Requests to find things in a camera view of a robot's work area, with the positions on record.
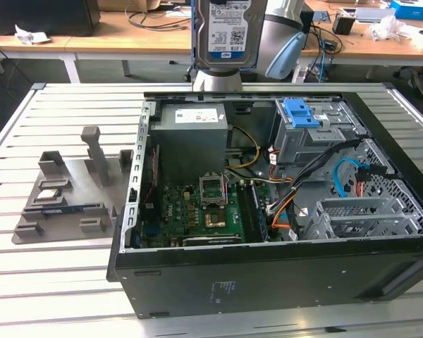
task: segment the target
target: sticker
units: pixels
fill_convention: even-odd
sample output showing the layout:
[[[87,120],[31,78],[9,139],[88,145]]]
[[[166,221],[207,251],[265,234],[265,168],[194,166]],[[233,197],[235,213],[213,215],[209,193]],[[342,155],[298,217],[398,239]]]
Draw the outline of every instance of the sticker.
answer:
[[[210,1],[209,52],[221,52],[219,58],[235,58],[245,51],[247,21],[244,13],[250,6],[251,0],[229,0],[222,5]]]
[[[296,233],[293,230],[289,230],[288,231],[288,236],[290,237],[290,239],[292,241],[297,241],[298,240],[298,236],[296,235]]]
[[[218,111],[215,108],[178,109],[176,123],[214,123],[218,122]]]
[[[276,156],[276,154],[269,154],[269,162],[272,165],[277,165],[277,156]]]
[[[307,209],[307,208],[302,208],[302,209],[300,209],[300,212],[299,212],[299,217],[304,217],[304,216],[308,216],[309,215],[309,209]]]
[[[237,282],[231,280],[229,282],[215,282],[211,284],[209,302],[221,304],[235,291]]]
[[[322,115],[313,115],[313,117],[315,118],[315,120],[318,120],[318,121],[324,121],[324,120],[328,120],[329,121],[328,117],[325,114],[322,114]]]
[[[56,210],[44,210],[43,213],[63,213],[62,210],[56,209]]]

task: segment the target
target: hard drive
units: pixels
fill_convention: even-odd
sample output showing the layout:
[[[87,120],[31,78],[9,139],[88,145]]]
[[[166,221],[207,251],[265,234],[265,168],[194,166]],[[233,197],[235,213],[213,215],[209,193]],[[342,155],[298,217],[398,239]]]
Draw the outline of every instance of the hard drive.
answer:
[[[196,0],[193,63],[199,68],[251,68],[257,63],[266,0]]]

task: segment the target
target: floor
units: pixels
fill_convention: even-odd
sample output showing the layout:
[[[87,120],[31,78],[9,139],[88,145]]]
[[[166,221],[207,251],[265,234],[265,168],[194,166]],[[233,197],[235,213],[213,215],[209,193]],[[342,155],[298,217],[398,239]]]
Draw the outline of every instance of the floor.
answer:
[[[54,60],[14,60],[32,82],[69,82],[66,69],[61,61]],[[80,61],[80,79],[84,83],[98,82],[182,82],[188,65],[169,65],[162,61],[130,61],[134,75],[123,76],[120,61]],[[0,131],[18,107],[31,87],[16,70],[12,62],[4,61],[5,73],[0,75]],[[329,74],[330,82],[367,82],[368,67],[338,65]],[[403,71],[402,77],[395,79],[392,74],[397,68],[379,67],[372,82],[391,82],[400,92],[423,113],[423,98],[418,91],[407,85],[410,73]]]

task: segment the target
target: motherboard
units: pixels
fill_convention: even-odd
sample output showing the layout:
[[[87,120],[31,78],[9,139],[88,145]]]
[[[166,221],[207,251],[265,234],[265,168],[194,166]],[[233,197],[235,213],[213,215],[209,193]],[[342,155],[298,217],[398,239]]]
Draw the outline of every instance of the motherboard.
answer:
[[[239,182],[221,185],[225,178],[214,178],[201,180],[200,184],[164,186],[161,219],[142,225],[142,246],[241,244],[254,241],[258,235],[266,240],[264,212],[271,202],[269,187],[264,183],[248,184],[247,189]],[[246,198],[253,203],[254,210],[259,210],[259,215],[252,217]],[[244,222],[251,217],[252,222]],[[252,223],[256,225],[248,228],[246,224]]]

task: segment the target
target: yellow wire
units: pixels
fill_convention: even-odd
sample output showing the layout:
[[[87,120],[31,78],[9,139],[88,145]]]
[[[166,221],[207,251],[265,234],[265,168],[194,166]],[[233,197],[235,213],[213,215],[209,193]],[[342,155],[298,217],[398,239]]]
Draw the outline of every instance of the yellow wire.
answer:
[[[240,130],[243,134],[245,134],[247,137],[249,137],[251,139],[252,143],[254,143],[255,148],[256,148],[257,151],[255,153],[255,157],[250,162],[247,162],[247,163],[244,163],[244,164],[238,164],[238,165],[226,165],[225,168],[230,168],[230,169],[246,168],[246,167],[254,164],[255,162],[257,162],[257,160],[260,157],[260,147],[257,144],[257,142],[255,141],[254,137],[252,137],[249,132],[247,132],[246,130],[244,130],[241,127],[238,127],[237,125],[234,125],[233,127],[236,128],[236,129],[238,129],[238,130]]]

